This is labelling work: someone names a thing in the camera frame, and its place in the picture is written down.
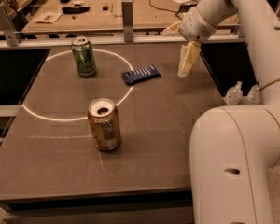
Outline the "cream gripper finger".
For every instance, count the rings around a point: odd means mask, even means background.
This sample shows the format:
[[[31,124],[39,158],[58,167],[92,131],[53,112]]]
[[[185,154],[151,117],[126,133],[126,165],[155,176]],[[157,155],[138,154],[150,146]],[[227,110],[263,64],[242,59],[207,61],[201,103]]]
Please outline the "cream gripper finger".
[[[166,27],[163,31],[163,35],[179,35],[179,27],[180,27],[181,21],[176,21],[170,26]]]
[[[184,78],[188,75],[191,67],[198,59],[201,52],[201,44],[197,41],[188,42],[180,50],[180,60],[178,65],[178,76]]]

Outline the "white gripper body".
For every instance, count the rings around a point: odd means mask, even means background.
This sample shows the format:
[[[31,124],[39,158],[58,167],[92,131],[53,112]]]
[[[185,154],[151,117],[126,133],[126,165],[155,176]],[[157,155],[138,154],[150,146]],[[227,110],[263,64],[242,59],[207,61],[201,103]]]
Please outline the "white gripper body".
[[[188,41],[207,41],[216,31],[201,15],[196,7],[192,7],[183,17],[179,25],[179,33]]]

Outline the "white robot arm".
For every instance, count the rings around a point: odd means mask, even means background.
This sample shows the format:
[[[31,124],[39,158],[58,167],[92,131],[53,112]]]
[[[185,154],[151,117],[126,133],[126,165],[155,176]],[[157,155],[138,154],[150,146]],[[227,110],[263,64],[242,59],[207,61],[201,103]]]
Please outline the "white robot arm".
[[[280,165],[280,19],[267,0],[201,0],[179,33],[205,42],[238,15],[256,80],[259,105],[225,105],[193,126],[190,181],[195,224],[273,224],[267,171]]]

